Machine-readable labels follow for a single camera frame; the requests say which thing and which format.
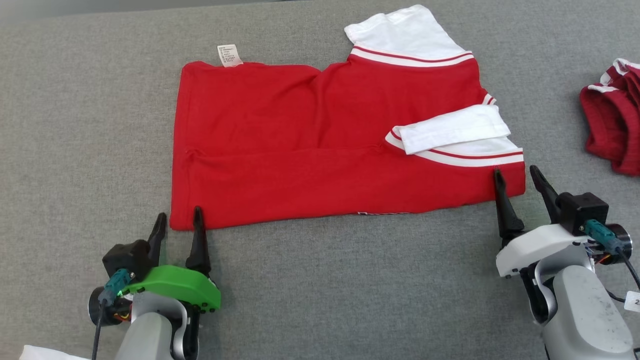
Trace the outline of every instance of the folded red garment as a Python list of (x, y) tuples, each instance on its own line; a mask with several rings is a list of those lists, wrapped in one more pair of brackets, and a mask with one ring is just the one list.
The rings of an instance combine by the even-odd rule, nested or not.
[(580, 102), (591, 128), (587, 151), (640, 176), (640, 64), (616, 59), (599, 83), (582, 89)]

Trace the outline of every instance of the white cloth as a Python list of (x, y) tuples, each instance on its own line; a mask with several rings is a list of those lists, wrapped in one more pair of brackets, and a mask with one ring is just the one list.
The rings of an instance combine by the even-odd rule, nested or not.
[(65, 354), (62, 351), (44, 347), (25, 345), (20, 360), (87, 360), (82, 357)]
[(496, 105), (469, 106), (415, 124), (396, 126), (393, 131), (402, 139), (407, 155), (511, 134)]
[(465, 52), (422, 5), (373, 15), (347, 26), (344, 32), (355, 45), (388, 54), (444, 59)]

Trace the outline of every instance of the sticker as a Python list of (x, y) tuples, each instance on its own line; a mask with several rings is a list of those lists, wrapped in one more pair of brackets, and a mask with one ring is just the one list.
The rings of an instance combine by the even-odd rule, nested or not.
[(240, 55), (238, 55), (238, 50), (234, 44), (218, 46), (218, 55), (224, 67), (233, 67), (242, 64), (242, 60), (240, 60)]
[(625, 300), (625, 310), (640, 313), (640, 293), (636, 293), (635, 291), (630, 291), (627, 293), (627, 299)]

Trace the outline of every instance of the red stripe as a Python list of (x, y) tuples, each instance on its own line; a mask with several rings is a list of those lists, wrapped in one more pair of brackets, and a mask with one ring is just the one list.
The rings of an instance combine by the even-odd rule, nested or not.
[(391, 130), (391, 135), (393, 135), (393, 136), (394, 136), (394, 138), (396, 138), (396, 139), (398, 139), (398, 140), (402, 141), (402, 138), (401, 138), (400, 136), (397, 136), (397, 135), (396, 135), (396, 133), (394, 133), (394, 131), (393, 131), (393, 130)]
[(449, 154), (448, 152), (438, 151), (434, 149), (431, 149), (429, 151), (435, 152), (436, 154), (452, 156), (453, 158), (460, 158), (460, 159), (495, 159), (495, 158), (503, 158), (503, 157), (512, 156), (512, 155), (522, 155), (522, 151), (509, 152), (507, 154), (487, 155), (487, 156), (466, 156), (466, 155), (458, 155), (458, 154)]
[(358, 50), (362, 50), (365, 51), (367, 53), (371, 53), (371, 54), (376, 54), (376, 55), (382, 55), (382, 56), (389, 56), (391, 58), (399, 58), (399, 59), (407, 59), (407, 60), (415, 60), (415, 61), (421, 61), (423, 63), (442, 63), (444, 61), (449, 61), (449, 60), (455, 60), (457, 58), (461, 58), (463, 56), (467, 56), (467, 55), (472, 55), (471, 53), (465, 53), (465, 54), (460, 54), (457, 56), (454, 56), (452, 58), (448, 58), (448, 59), (441, 59), (441, 60), (425, 60), (425, 59), (418, 59), (418, 58), (412, 58), (410, 56), (402, 56), (402, 55), (394, 55), (394, 54), (385, 54), (385, 53), (379, 53), (377, 51), (373, 51), (373, 50), (368, 50), (368, 49), (363, 49), (360, 46), (354, 46), (354, 49), (358, 49)]

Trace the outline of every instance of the teal connector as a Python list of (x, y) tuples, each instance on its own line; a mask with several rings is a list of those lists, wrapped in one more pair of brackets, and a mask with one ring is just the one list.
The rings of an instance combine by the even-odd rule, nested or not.
[(613, 231), (597, 220), (587, 220), (582, 230), (589, 237), (604, 246), (606, 252), (615, 254), (616, 248), (623, 248), (624, 244), (616, 237)]
[(98, 295), (98, 301), (101, 304), (106, 300), (106, 305), (110, 306), (118, 296), (118, 293), (121, 292), (124, 288), (129, 285), (131, 282), (131, 275), (127, 269), (119, 269), (113, 274), (113, 276), (107, 281), (104, 285), (104, 290)]

